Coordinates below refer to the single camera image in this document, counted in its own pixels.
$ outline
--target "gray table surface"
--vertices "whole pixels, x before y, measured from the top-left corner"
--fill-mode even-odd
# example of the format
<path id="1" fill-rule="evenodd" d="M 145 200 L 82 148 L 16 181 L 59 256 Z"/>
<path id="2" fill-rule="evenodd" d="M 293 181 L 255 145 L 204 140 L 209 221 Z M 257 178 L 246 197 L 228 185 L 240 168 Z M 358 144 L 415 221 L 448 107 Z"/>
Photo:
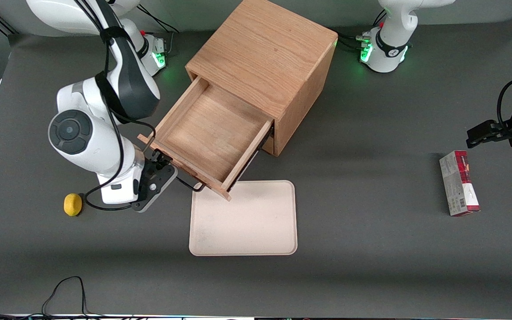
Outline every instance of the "gray table surface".
<path id="1" fill-rule="evenodd" d="M 209 36 L 175 36 L 148 122 L 187 88 L 184 64 Z M 412 42 L 386 75 L 340 45 L 284 152 L 259 154 L 242 177 L 295 184 L 295 254 L 194 257 L 191 193 L 181 184 L 143 214 L 63 213 L 64 196 L 96 177 L 51 148 L 47 126 L 57 90 L 99 71 L 104 47 L 97 38 L 12 39 L 0 86 L 0 312 L 36 312 L 59 280 L 79 275 L 102 313 L 512 318 L 512 149 L 469 151 L 482 212 L 467 217 L 449 217 L 438 166 L 466 149 L 468 128 L 494 118 L 512 79 L 512 20 L 421 26 Z M 512 89 L 504 102 L 509 115 Z M 148 132 L 120 130 L 135 143 Z M 49 311 L 79 308 L 69 282 Z"/>

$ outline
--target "red and white box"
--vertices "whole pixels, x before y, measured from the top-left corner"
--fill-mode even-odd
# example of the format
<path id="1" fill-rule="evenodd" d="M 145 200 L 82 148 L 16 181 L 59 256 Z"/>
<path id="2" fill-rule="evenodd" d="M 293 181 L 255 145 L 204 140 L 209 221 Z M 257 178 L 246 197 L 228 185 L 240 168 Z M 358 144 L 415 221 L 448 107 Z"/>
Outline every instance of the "red and white box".
<path id="1" fill-rule="evenodd" d="M 448 197 L 449 215 L 461 217 L 480 211 L 469 179 L 467 151 L 453 151 L 440 159 L 441 176 Z"/>

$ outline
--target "wooden drawer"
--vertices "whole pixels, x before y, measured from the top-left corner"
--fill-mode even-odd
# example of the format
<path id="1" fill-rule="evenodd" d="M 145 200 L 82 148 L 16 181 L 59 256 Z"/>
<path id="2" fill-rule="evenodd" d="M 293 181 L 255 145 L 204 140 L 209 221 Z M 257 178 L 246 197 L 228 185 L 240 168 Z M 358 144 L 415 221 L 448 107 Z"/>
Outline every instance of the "wooden drawer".
<path id="1" fill-rule="evenodd" d="M 230 200 L 229 188 L 272 122 L 264 112 L 197 77 L 157 126 L 151 148 L 162 150 L 175 166 Z"/>

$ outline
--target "wooden box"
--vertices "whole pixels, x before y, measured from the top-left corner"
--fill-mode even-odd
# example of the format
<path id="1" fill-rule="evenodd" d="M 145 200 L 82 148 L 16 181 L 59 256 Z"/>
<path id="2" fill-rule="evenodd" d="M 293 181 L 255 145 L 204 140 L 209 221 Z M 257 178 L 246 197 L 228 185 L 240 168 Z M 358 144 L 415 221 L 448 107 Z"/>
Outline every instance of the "wooden box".
<path id="1" fill-rule="evenodd" d="M 336 42 L 335 32 L 272 2 L 244 0 L 185 66 L 193 82 L 151 147 L 230 200 L 272 126 L 264 150 L 282 152 L 323 90 Z"/>

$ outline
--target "beige tray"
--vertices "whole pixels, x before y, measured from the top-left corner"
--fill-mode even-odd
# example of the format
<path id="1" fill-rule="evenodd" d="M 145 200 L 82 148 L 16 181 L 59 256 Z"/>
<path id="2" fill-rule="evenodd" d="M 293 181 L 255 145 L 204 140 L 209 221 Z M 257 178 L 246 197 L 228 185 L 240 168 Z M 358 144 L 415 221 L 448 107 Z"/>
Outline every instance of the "beige tray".
<path id="1" fill-rule="evenodd" d="M 208 189 L 193 192 L 189 234 L 193 255 L 295 253 L 295 189 L 290 181 L 239 181 L 230 195 L 228 202 Z"/>

